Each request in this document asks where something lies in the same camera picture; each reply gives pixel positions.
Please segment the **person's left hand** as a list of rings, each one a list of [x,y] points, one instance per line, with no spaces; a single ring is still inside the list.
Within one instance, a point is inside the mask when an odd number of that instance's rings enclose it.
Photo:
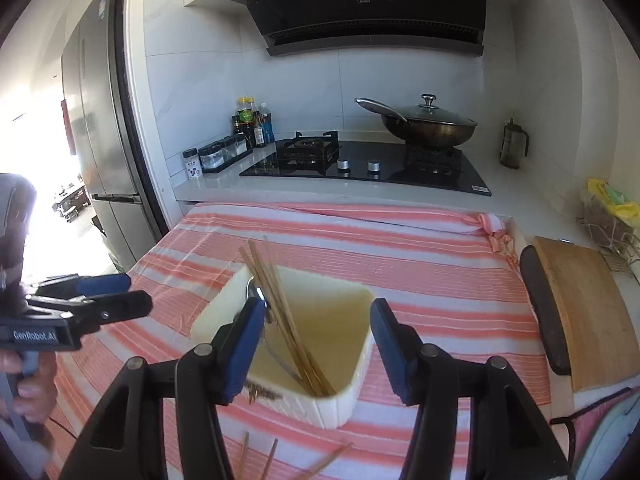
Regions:
[[[22,361],[18,354],[1,349],[1,373],[20,374]],[[24,416],[28,422],[43,425],[52,414],[58,390],[54,378],[58,366],[54,353],[40,353],[38,370],[30,377],[22,379],[17,385],[14,398],[15,413]],[[1,417],[9,419],[6,402],[1,398]]]

